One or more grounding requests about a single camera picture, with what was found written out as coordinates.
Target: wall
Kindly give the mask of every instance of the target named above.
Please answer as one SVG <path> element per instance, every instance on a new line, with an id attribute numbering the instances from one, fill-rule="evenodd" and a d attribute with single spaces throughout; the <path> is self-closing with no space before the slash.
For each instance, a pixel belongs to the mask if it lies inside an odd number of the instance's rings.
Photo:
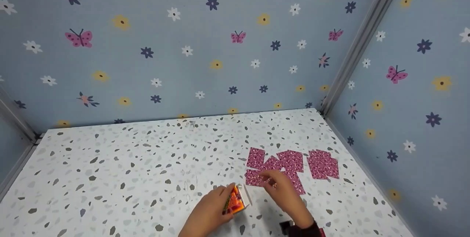
<path id="1" fill-rule="evenodd" d="M 1 84 L 37 131 L 319 108 L 372 1 L 1 0 Z"/>
<path id="2" fill-rule="evenodd" d="M 0 185 L 28 146 L 29 140 L 7 124 L 0 115 Z"/>
<path id="3" fill-rule="evenodd" d="M 393 0 L 330 115 L 419 236 L 470 230 L 468 1 Z"/>

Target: sleeve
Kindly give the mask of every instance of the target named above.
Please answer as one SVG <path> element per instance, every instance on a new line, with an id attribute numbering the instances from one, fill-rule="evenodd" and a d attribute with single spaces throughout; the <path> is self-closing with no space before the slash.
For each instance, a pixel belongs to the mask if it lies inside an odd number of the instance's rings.
<path id="1" fill-rule="evenodd" d="M 301 229 L 297 225 L 291 226 L 288 229 L 289 237 L 324 237 L 318 228 L 317 222 L 314 222 L 310 227 Z"/>

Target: pink butterfly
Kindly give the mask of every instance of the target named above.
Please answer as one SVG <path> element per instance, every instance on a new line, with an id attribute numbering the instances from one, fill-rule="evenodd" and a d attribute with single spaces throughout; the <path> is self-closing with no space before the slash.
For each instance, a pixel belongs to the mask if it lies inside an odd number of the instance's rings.
<path id="1" fill-rule="evenodd" d="M 240 33 L 231 33 L 232 43 L 243 43 L 243 39 L 246 37 L 246 33 L 241 31 Z"/>
<path id="2" fill-rule="evenodd" d="M 330 31 L 329 32 L 329 37 L 328 37 L 328 40 L 334 40 L 334 41 L 337 41 L 338 38 L 343 34 L 343 30 L 339 29 L 338 31 L 336 31 L 336 29 L 333 29 L 333 31 Z"/>
<path id="3" fill-rule="evenodd" d="M 73 33 L 65 33 L 65 37 L 72 42 L 72 45 L 75 47 L 85 46 L 91 48 L 92 44 L 90 43 L 93 38 L 91 31 L 83 32 L 83 29 L 79 34 L 70 29 Z"/>
<path id="4" fill-rule="evenodd" d="M 404 69 L 398 72 L 397 70 L 398 70 L 398 65 L 395 68 L 393 68 L 393 66 L 390 66 L 388 68 L 387 78 L 390 78 L 390 80 L 394 84 L 398 84 L 398 80 L 405 79 L 408 76 L 408 73 L 403 73 Z"/>

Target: terrazzo table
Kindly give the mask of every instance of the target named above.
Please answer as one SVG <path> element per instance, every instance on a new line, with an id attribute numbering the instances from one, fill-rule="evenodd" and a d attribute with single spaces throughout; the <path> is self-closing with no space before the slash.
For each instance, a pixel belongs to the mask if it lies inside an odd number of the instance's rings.
<path id="1" fill-rule="evenodd" d="M 314 109 L 48 130 L 0 203 L 0 236 L 172 237 L 217 185 L 244 183 L 250 147 L 267 157 L 325 150 L 339 179 L 302 199 L 327 236 L 412 236 Z M 289 219 L 261 187 L 214 236 L 281 236 Z"/>

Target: hand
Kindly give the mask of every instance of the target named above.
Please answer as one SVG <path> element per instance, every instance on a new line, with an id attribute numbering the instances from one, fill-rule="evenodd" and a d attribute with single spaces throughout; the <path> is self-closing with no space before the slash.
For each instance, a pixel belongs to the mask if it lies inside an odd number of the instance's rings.
<path id="1" fill-rule="evenodd" d="M 306 229 L 312 226 L 314 218 L 286 175 L 277 170 L 266 170 L 261 172 L 260 176 L 265 181 L 263 187 L 266 192 L 298 227 Z"/>
<path id="2" fill-rule="evenodd" d="M 225 203 L 235 183 L 217 187 L 207 193 L 189 215 L 178 237 L 206 237 L 220 225 L 233 219 L 233 214 L 222 215 Z"/>

